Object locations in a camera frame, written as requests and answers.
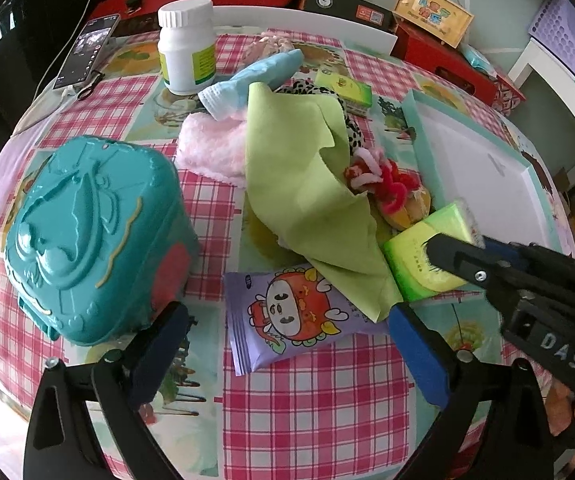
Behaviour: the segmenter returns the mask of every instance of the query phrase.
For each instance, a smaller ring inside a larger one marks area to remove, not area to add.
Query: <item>purple snack package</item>
[[[308,352],[352,333],[387,334],[314,267],[224,276],[236,375]]]

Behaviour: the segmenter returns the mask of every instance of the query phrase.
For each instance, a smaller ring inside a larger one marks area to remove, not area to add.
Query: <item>purple pegboard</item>
[[[575,8],[569,0],[543,0],[528,33],[575,75]]]

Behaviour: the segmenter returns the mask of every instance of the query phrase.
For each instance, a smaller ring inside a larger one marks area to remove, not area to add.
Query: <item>smartphone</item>
[[[74,41],[68,57],[59,70],[54,88],[84,83],[90,76],[104,43],[119,23],[119,15],[111,14],[90,20]]]

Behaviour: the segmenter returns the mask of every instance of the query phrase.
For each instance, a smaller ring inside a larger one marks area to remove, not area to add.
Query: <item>black and white spotted fabric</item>
[[[357,123],[355,123],[354,120],[347,114],[343,100],[336,94],[334,90],[330,90],[329,88],[324,88],[322,86],[316,86],[309,80],[303,81],[299,79],[294,81],[294,84],[292,85],[282,86],[277,90],[277,92],[282,94],[330,94],[335,96],[341,104],[343,116],[345,117],[345,128],[347,129],[347,139],[349,140],[350,153],[353,153],[356,148],[363,147],[363,133],[361,130],[359,130]]]

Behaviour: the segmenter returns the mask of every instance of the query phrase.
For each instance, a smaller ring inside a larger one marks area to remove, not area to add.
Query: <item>green cloth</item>
[[[349,145],[337,100],[254,83],[247,121],[245,176],[256,216],[372,321],[384,320],[403,298],[367,196],[344,183]]]

